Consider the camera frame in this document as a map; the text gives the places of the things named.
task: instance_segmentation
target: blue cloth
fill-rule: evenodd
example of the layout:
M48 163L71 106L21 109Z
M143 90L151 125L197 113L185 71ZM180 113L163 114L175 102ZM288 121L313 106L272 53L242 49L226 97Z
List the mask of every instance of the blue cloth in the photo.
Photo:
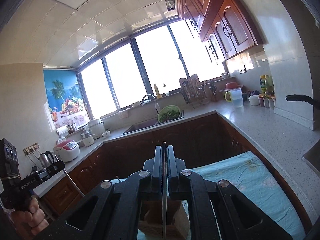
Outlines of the blue cloth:
M260 159L252 152L246 152L235 157L191 169L204 179L217 182L220 179L230 181L247 198L263 212L286 230L294 240L305 237L300 218L283 192ZM188 205L183 202L186 213ZM158 240L160 237L146 236L138 230L138 240Z

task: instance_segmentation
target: poster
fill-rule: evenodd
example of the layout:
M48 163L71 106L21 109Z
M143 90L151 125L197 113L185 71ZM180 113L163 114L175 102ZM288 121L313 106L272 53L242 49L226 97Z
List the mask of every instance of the poster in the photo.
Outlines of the poster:
M89 117L84 107L76 72L44 69L44 86L51 117L56 128L87 123Z

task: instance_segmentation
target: red bowl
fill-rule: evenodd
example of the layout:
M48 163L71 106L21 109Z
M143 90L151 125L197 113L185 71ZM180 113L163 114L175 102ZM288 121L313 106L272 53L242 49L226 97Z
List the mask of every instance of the red bowl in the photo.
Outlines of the red bowl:
M233 89L233 88L238 88L239 85L237 82L230 82L226 84L226 89Z

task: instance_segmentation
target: faucet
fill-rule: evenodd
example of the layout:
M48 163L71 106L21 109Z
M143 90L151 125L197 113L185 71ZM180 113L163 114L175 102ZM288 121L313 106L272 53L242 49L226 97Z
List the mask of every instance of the faucet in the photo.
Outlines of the faucet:
M160 112L160 106L159 106L159 104L156 102L156 98L155 98L154 95L146 94L146 95L142 98L141 105L144 106L143 100L144 100L144 98L147 97L147 96L151 96L151 97L153 98L153 101L155 102L155 108L156 108L157 114L159 114L159 112Z

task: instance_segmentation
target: green vegetables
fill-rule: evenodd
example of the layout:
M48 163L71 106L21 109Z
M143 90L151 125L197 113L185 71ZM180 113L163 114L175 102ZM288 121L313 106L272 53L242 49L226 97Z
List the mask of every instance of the green vegetables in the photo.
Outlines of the green vegetables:
M180 112L177 112L177 111L167 111L167 112L164 112L161 117L159 118L160 120L160 123L163 123L163 122L166 122L166 121L169 121L169 120L174 120L174 119L177 119L179 118L179 115L180 115Z

